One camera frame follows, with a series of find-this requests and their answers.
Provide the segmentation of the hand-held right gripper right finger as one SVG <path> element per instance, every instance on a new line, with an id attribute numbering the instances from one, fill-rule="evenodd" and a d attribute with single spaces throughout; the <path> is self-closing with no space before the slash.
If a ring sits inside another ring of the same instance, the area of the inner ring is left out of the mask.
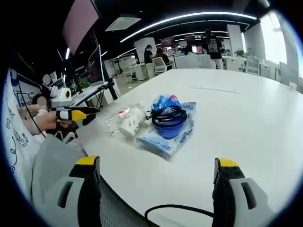
<path id="1" fill-rule="evenodd" d="M 272 218 L 267 194 L 230 159 L 214 160 L 212 197 L 213 227 L 264 227 Z"/>

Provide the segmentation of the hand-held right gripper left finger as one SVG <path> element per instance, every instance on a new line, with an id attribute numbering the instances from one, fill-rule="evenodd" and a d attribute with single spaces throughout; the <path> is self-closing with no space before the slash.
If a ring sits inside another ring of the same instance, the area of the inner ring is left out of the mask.
<path id="1" fill-rule="evenodd" d="M 100 227 L 100 171 L 99 157 L 79 159 L 62 187 L 57 205 L 72 211 L 80 227 Z"/>

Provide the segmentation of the person's left hand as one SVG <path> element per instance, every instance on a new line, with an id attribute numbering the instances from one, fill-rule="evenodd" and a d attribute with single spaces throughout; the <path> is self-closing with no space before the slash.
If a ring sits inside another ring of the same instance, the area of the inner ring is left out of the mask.
<path id="1" fill-rule="evenodd" d="M 62 127 L 67 128 L 71 122 L 67 120 L 58 119 L 56 111 L 48 112 L 45 115 L 38 116 L 36 119 L 36 124 L 40 131 L 56 129 L 57 123 Z"/>

